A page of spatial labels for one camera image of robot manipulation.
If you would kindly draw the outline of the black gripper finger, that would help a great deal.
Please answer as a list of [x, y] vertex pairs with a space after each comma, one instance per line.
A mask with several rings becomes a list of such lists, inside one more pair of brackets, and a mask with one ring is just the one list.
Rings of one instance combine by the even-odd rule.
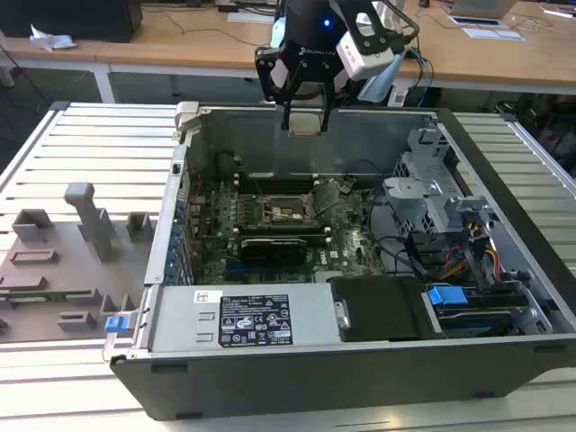
[[321, 132], [326, 132], [328, 130], [329, 117], [336, 103], [335, 76], [335, 69], [333, 67], [327, 67], [322, 73], [322, 80], [320, 81], [323, 103], [323, 114], [320, 124]]
[[283, 120], [281, 124], [281, 129], [283, 131], [287, 131], [289, 129], [292, 101], [302, 83], [303, 70], [304, 63], [300, 62], [297, 68], [294, 70], [293, 74], [289, 77], [287, 88], [283, 93]]

